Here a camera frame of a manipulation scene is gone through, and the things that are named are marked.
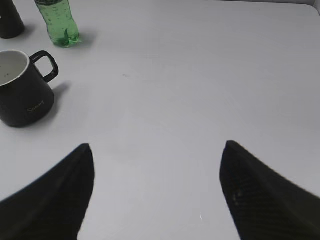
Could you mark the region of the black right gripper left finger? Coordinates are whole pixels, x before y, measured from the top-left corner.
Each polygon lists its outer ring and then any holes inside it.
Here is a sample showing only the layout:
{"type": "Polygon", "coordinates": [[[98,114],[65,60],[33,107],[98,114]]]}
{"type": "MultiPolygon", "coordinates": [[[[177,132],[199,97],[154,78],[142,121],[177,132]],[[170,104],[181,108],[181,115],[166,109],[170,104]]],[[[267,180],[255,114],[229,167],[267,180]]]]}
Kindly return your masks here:
{"type": "Polygon", "coordinates": [[[88,143],[0,202],[2,240],[76,240],[95,185],[88,143]]]}

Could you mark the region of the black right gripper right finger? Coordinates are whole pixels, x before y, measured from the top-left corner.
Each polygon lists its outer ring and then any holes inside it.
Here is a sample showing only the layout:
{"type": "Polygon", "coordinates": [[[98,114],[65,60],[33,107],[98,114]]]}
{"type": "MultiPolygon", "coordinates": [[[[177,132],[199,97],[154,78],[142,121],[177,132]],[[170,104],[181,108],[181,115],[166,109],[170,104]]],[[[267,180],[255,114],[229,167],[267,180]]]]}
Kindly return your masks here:
{"type": "Polygon", "coordinates": [[[219,179],[240,239],[320,238],[320,198],[278,174],[234,140],[225,144],[219,179]]]}

